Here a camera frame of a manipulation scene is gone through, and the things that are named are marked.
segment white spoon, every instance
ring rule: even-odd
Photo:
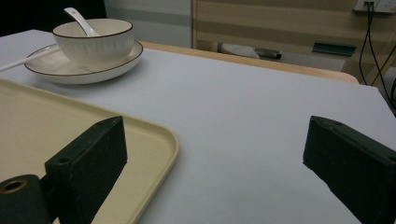
[[[93,28],[87,23],[87,21],[79,14],[77,10],[75,10],[72,7],[67,7],[64,9],[64,12],[66,12],[69,16],[71,16],[73,19],[78,22],[78,25],[81,26],[82,30],[84,30],[85,34],[87,37],[93,37],[93,36],[100,36],[98,33],[96,33]]]
[[[79,26],[81,26],[81,28],[84,30],[85,34],[88,37],[100,36],[98,33],[96,33],[92,29],[92,27],[87,23],[87,21],[84,20],[84,18],[81,16],[81,14],[79,14],[79,12],[77,10],[75,10],[72,7],[67,7],[67,8],[64,9],[64,11],[77,21]],[[35,54],[35,55],[31,56],[31,57],[27,57],[25,59],[16,61],[15,63],[9,63],[7,65],[4,65],[4,66],[0,67],[0,72],[8,70],[8,69],[13,68],[13,67],[16,67],[16,66],[21,65],[23,63],[29,63],[30,61],[32,61],[32,60],[34,60],[36,58],[41,58],[43,56],[46,56],[46,55],[51,54],[53,52],[56,52],[58,50],[61,50],[61,48],[59,46],[57,46],[57,45],[51,46],[51,47],[47,48],[46,50],[44,50],[44,51],[42,51],[40,53],[37,53],[37,54]]]
[[[4,66],[0,67],[0,72],[3,72],[3,71],[8,70],[10,68],[16,67],[16,66],[21,65],[23,63],[29,63],[30,61],[32,61],[32,60],[34,60],[36,58],[41,58],[43,56],[46,56],[47,54],[51,54],[51,53],[56,52],[58,50],[61,50],[61,48],[59,46],[57,46],[57,45],[48,47],[46,50],[44,50],[44,51],[42,51],[40,53],[37,53],[37,54],[35,54],[33,56],[30,56],[30,57],[27,57],[25,59],[16,61],[15,63],[9,63],[7,65],[4,65]]]

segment beige tray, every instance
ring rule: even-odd
[[[122,115],[0,80],[0,182],[45,174],[44,162],[95,122]],[[135,223],[176,160],[169,129],[122,115],[128,163],[93,223]]]

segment black cable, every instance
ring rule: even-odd
[[[367,37],[369,36],[369,31],[372,22],[371,13],[370,13],[371,6],[373,5],[370,4],[369,6],[367,6],[367,19],[368,19],[367,32],[366,32],[366,37],[364,37],[363,46],[361,47],[361,56],[359,57],[359,69],[361,70],[361,78],[363,79],[364,85],[367,85],[367,81],[366,78],[364,77],[363,70],[361,69],[361,58],[363,57],[364,48],[366,47]]]
[[[389,93],[387,91],[387,88],[385,86],[384,78],[382,76],[382,70],[379,67],[378,60],[375,57],[375,52],[374,52],[374,49],[373,49],[373,42],[372,42],[372,39],[371,39],[371,24],[372,24],[372,21],[373,21],[374,13],[375,13],[375,11],[374,11],[374,3],[371,3],[367,7],[368,29],[367,29],[367,32],[366,32],[366,37],[364,38],[363,47],[361,49],[361,57],[362,57],[362,54],[363,54],[363,51],[364,51],[364,47],[365,47],[365,44],[366,44],[366,41],[367,41],[367,37],[368,37],[370,50],[371,50],[373,58],[375,60],[375,66],[376,66],[376,69],[378,70],[378,74],[380,76],[382,86],[384,87],[384,92],[385,92],[385,94],[386,94],[386,96],[387,96],[387,98],[389,100],[390,105],[394,109],[396,109],[396,105],[394,104],[396,102],[396,100],[394,99],[394,92],[395,92],[395,89],[396,89],[396,79],[393,81],[392,89],[391,89],[391,92],[390,92],[391,95],[389,95]],[[359,61],[359,67],[360,67],[360,70],[361,70],[361,58],[360,58],[360,61]],[[367,82],[366,82],[366,80],[364,78],[362,70],[361,70],[361,76],[363,78],[364,84],[367,85]]]

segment ceramic bowl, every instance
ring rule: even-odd
[[[87,22],[100,36],[87,37],[75,21],[53,29],[56,43],[68,59],[85,66],[109,67],[129,55],[134,44],[134,27],[130,22],[113,19]]]

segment white tablecloth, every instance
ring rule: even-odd
[[[53,43],[39,31],[1,37],[0,65]],[[396,119],[377,88],[325,78],[153,49],[97,84],[53,84],[24,66],[0,78],[177,133],[178,161],[140,223],[359,223],[303,165],[309,119],[341,121],[396,148]]]

